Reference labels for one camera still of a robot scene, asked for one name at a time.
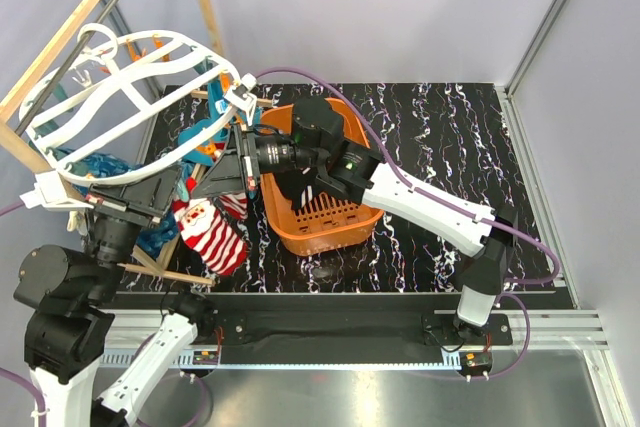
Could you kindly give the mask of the red white santa sock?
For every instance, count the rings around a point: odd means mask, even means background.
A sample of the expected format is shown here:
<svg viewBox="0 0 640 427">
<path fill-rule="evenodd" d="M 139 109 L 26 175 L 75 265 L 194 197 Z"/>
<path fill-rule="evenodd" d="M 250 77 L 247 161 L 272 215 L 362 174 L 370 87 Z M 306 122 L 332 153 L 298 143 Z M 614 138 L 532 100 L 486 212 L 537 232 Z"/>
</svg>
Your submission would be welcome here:
<svg viewBox="0 0 640 427">
<path fill-rule="evenodd" d="M 210 200 L 176 199 L 172 213 L 182 241 L 200 256 L 210 272 L 229 276 L 246 260 L 244 240 Z"/>
</svg>

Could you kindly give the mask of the red white striped sock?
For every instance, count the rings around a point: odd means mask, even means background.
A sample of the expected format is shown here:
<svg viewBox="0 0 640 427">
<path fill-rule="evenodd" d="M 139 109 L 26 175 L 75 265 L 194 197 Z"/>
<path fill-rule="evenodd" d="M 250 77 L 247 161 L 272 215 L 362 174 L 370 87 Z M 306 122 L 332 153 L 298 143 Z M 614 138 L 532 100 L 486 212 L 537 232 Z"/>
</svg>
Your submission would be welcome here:
<svg viewBox="0 0 640 427">
<path fill-rule="evenodd" d="M 248 197 L 245 192 L 223 194 L 217 197 L 220 205 L 235 219 L 245 220 L 248 216 Z"/>
</svg>

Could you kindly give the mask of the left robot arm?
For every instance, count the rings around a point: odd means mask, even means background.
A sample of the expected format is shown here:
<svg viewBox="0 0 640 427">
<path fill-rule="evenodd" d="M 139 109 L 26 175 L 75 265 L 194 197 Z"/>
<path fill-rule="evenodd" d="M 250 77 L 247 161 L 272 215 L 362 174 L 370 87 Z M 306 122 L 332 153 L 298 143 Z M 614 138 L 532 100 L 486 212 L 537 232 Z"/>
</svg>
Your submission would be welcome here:
<svg viewBox="0 0 640 427">
<path fill-rule="evenodd" d="M 51 208 L 78 211 L 87 223 L 84 251 L 44 245 L 19 268 L 14 298 L 33 310 L 24 337 L 24 360 L 41 426 L 133 426 L 166 371 L 191 343 L 215 333 L 212 304 L 180 293 L 127 370 L 99 396 L 95 376 L 115 320 L 102 305 L 112 301 L 123 264 L 141 230 L 168 212 L 181 178 L 171 166 L 144 179 L 111 184 L 90 181 L 83 198 L 71 198 L 57 172 L 38 175 L 34 196 L 56 195 Z"/>
</svg>

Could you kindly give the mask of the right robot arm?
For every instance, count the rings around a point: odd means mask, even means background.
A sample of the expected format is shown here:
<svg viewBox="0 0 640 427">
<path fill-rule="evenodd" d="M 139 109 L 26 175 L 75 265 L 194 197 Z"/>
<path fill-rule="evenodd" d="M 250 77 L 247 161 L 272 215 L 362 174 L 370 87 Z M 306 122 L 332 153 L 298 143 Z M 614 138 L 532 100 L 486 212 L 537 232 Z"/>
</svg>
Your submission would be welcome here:
<svg viewBox="0 0 640 427">
<path fill-rule="evenodd" d="M 513 257 L 516 210 L 461 199 L 408 174 L 367 144 L 365 123 L 338 100 L 304 98 L 251 127 L 232 123 L 221 156 L 197 184 L 197 197 L 246 194 L 273 182 L 300 211 L 319 195 L 391 213 L 443 238 L 468 261 L 456 278 L 451 322 L 457 343 L 476 343 L 503 291 Z"/>
</svg>

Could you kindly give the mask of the white round clip hanger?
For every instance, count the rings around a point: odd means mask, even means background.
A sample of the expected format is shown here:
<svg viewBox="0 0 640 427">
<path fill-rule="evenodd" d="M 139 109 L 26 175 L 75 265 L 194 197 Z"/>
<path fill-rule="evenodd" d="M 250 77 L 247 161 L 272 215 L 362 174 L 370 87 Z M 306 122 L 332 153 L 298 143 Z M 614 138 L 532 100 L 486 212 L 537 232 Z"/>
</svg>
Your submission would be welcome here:
<svg viewBox="0 0 640 427">
<path fill-rule="evenodd" d="M 148 30 L 116 37 L 111 29 L 97 23 L 86 24 L 80 30 L 83 29 L 100 32 L 108 37 L 108 41 L 94 48 L 86 47 L 71 68 L 76 70 L 88 62 L 94 62 L 106 67 L 109 70 L 109 75 L 97 83 L 92 82 L 88 75 L 81 77 L 77 82 L 83 87 L 82 91 L 39 113 L 27 127 L 26 133 L 29 139 L 34 143 L 45 162 L 45 166 L 37 173 L 55 171 L 68 183 L 84 187 L 89 187 L 92 184 L 125 185 L 140 181 L 176 164 L 196 146 L 225 128 L 236 116 L 234 110 L 227 104 L 225 113 L 211 127 L 144 167 L 104 178 L 75 175 L 72 172 L 72 167 L 76 163 L 119 139 L 147 120 L 156 117 L 161 111 L 190 95 L 193 90 L 204 83 L 217 79 L 221 73 L 228 73 L 232 78 L 232 83 L 242 77 L 230 61 L 178 32 Z M 121 45 L 126 44 L 129 40 L 156 37 L 166 38 L 168 42 L 125 67 L 117 64 L 115 57 Z M 170 95 L 153 103 L 147 101 L 135 86 L 137 82 L 149 77 L 186 72 L 203 63 L 209 63 L 210 66 L 202 74 L 179 87 Z M 26 94 L 19 106 L 20 120 L 26 116 L 38 94 L 44 90 L 46 82 L 52 79 L 58 69 L 42 77 Z M 57 159 L 54 155 L 55 149 L 75 138 L 84 130 L 98 111 L 107 106 L 111 97 L 115 95 L 121 95 L 128 101 L 131 116 L 87 141 L 70 154 Z"/>
</svg>

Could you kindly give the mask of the teal fabric garment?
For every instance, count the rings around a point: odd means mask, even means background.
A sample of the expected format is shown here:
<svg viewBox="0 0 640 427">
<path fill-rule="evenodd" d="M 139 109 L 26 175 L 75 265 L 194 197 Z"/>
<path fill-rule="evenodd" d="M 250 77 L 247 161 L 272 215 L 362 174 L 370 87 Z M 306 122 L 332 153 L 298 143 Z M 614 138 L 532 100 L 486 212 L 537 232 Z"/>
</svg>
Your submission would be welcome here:
<svg viewBox="0 0 640 427">
<path fill-rule="evenodd" d="M 222 91 L 219 77 L 215 80 L 212 80 L 207 85 L 207 105 L 208 105 L 208 116 L 198 122 L 196 122 L 193 126 L 190 126 L 180 132 L 178 135 L 178 145 L 182 146 L 183 144 L 189 142 L 193 137 L 200 134 L 203 130 L 211 127 L 215 121 L 217 121 L 226 111 L 227 102 L 224 99 L 225 92 Z M 213 137 L 205 140 L 200 145 L 206 145 L 209 142 L 215 142 L 218 148 L 221 150 L 224 149 L 226 140 L 228 138 L 229 130 L 227 128 L 222 128 L 218 131 Z M 212 159 L 202 153 L 198 152 L 196 146 L 193 150 L 187 153 L 183 157 L 184 162 L 189 162 L 192 164 L 201 164 L 204 166 L 212 166 L 216 159 Z"/>
</svg>

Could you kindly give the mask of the blue patterned fabric garment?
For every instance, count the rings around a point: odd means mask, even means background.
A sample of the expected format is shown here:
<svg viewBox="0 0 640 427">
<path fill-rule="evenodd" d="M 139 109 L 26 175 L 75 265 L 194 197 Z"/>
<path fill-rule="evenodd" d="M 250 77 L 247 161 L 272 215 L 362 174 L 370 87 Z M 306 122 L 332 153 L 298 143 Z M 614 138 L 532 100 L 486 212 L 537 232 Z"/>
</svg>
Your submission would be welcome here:
<svg viewBox="0 0 640 427">
<path fill-rule="evenodd" d="M 121 175 L 140 167 L 141 164 L 130 164 L 112 154 L 96 152 L 76 163 L 72 172 L 83 177 L 104 178 Z M 140 231 L 136 244 L 156 259 L 164 244 L 175 238 L 178 233 L 174 215 L 168 210 L 159 224 Z"/>
</svg>

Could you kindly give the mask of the black sock white stripes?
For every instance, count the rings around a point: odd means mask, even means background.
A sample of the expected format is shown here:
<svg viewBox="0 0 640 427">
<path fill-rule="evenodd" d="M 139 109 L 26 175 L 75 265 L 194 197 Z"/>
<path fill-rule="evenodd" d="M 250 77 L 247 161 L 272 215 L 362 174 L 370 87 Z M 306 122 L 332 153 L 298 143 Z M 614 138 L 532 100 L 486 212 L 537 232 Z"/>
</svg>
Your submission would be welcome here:
<svg viewBox="0 0 640 427">
<path fill-rule="evenodd" d="M 291 202 L 292 210 L 301 210 L 321 192 L 316 185 L 317 174 L 316 168 L 308 167 L 274 175 L 282 196 Z"/>
</svg>

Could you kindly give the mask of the orange plastic laundry basket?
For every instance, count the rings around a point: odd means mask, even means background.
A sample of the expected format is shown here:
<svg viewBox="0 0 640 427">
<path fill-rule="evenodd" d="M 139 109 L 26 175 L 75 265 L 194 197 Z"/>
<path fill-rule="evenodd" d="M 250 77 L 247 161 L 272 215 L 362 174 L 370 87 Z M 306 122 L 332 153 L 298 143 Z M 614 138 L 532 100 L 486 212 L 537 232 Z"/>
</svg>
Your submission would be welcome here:
<svg viewBox="0 0 640 427">
<path fill-rule="evenodd" d="M 344 119 L 349 140 L 369 147 L 367 134 L 352 110 L 341 100 L 326 99 Z M 274 107 L 261 116 L 264 124 L 290 133 L 293 104 Z M 298 256 L 310 256 L 366 241 L 384 211 L 335 199 L 326 193 L 315 196 L 302 210 L 294 211 L 277 186 L 273 174 L 261 179 L 261 193 L 269 226 L 284 247 Z"/>
</svg>

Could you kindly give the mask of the metal hanging rod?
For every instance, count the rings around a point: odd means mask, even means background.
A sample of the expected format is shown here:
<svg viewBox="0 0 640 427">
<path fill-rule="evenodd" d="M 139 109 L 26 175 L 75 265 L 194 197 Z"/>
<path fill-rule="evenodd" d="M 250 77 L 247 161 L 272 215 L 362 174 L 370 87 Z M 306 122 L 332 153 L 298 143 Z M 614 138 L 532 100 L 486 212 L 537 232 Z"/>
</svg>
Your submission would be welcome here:
<svg viewBox="0 0 640 427">
<path fill-rule="evenodd" d="M 120 0 L 109 0 L 103 10 L 100 12 L 98 17 L 95 20 L 95 23 L 101 25 L 102 22 L 111 14 L 111 11 L 117 6 Z M 85 50 L 90 39 L 93 37 L 94 30 L 80 30 L 80 37 L 77 41 L 76 46 L 73 48 L 68 57 L 64 60 L 62 65 L 56 71 L 51 80 L 46 82 L 45 88 L 41 91 L 36 97 L 34 103 L 31 105 L 30 110 L 27 112 L 26 116 L 20 121 L 14 132 L 21 136 L 30 125 L 30 123 L 34 120 L 34 118 L 40 113 L 43 108 L 46 100 L 53 93 L 55 88 L 60 83 L 61 79 L 67 73 L 67 71 L 72 67 L 75 60 L 79 57 L 79 55 Z"/>
</svg>

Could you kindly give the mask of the wooden drying rack frame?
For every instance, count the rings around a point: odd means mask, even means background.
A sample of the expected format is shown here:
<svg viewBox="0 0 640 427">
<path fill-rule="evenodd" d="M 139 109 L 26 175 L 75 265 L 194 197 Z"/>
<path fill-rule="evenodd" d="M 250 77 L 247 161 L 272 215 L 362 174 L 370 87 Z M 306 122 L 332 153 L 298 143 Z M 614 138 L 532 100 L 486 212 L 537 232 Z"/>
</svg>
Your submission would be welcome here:
<svg viewBox="0 0 640 427">
<path fill-rule="evenodd" d="M 27 206 L 67 211 L 72 218 L 93 206 L 75 191 L 75 186 L 121 186 L 146 180 L 176 165 L 187 153 L 230 126 L 232 120 L 244 117 L 251 125 L 258 105 L 252 93 L 255 78 L 250 74 L 240 75 L 223 56 L 211 0 L 198 0 L 211 42 L 208 47 L 165 30 L 118 37 L 104 25 L 101 17 L 88 22 L 89 14 L 100 1 L 79 3 L 1 102 L 1 145 L 35 175 L 34 189 L 26 195 Z M 109 14 L 118 1 L 110 0 L 103 12 Z M 177 74 L 204 61 L 211 62 L 210 69 L 155 102 L 147 101 L 134 86 L 137 81 Z M 72 173 L 75 163 L 216 78 L 223 80 L 228 108 L 212 126 L 183 146 L 145 167 L 119 176 L 93 179 Z M 54 148 L 79 134 L 117 92 L 129 98 L 136 113 L 71 155 L 56 159 Z"/>
</svg>

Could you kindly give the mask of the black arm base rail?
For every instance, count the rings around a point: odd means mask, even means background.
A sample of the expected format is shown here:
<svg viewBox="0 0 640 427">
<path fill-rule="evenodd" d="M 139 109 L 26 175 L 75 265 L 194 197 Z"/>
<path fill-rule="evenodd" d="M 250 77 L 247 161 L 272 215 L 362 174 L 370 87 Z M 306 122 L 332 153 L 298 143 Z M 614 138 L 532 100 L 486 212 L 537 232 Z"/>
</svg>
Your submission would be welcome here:
<svg viewBox="0 0 640 427">
<path fill-rule="evenodd" d="M 446 293 L 213 294 L 225 366 L 324 369 L 436 363 L 441 348 L 510 347 L 507 317 L 493 313 L 482 337 L 453 334 L 459 297 Z"/>
</svg>

